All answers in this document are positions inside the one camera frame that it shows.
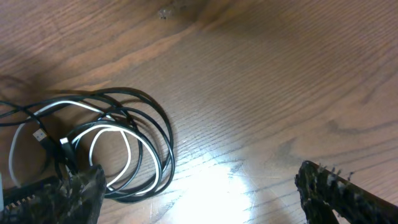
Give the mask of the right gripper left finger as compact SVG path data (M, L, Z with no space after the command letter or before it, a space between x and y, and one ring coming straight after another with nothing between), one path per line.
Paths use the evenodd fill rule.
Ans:
M97 223L106 191L100 165L3 192L1 223Z

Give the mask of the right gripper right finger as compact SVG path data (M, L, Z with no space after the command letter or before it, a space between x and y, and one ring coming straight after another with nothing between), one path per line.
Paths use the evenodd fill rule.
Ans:
M307 223L397 223L397 206L354 185L339 172L303 161L295 175Z

